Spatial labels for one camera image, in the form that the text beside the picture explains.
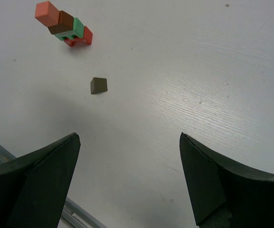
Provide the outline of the green rectangular wood block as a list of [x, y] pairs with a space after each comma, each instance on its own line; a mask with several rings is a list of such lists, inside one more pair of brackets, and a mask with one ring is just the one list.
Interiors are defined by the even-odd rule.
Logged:
[[65, 39], [73, 40], [74, 38], [83, 38], [83, 35], [84, 25], [78, 18], [75, 17], [73, 20], [73, 29], [57, 33], [55, 34], [55, 37], [57, 37], [61, 41], [64, 41]]

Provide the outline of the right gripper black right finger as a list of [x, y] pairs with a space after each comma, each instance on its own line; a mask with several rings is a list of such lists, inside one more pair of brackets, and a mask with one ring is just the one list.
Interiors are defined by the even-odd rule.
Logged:
[[221, 155], [185, 133], [179, 147], [198, 227], [274, 228], [274, 174]]

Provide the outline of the olive roof wood block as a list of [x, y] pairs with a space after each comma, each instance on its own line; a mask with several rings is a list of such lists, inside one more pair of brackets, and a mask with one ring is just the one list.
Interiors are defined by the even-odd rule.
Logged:
[[92, 95], [108, 91], [106, 78], [94, 77], [90, 82], [90, 92]]

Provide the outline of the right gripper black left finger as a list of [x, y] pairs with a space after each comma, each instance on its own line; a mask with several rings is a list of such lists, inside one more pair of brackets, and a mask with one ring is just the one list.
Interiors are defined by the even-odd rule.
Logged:
[[18, 158], [0, 146], [0, 228], [56, 228], [79, 150], [77, 133]]

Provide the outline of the salmon cube wood block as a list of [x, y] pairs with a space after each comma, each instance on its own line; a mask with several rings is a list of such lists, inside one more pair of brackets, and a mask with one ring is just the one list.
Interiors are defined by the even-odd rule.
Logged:
[[35, 10], [35, 19], [45, 27], [57, 25], [59, 23], [59, 10], [50, 1], [38, 3]]

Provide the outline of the brown wood block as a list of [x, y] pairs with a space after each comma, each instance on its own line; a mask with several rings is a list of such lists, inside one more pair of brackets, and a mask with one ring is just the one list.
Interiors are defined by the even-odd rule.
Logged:
[[49, 26], [48, 30], [52, 35], [67, 32], [73, 29], [74, 18], [67, 12], [61, 10], [59, 12], [59, 22], [57, 25]]

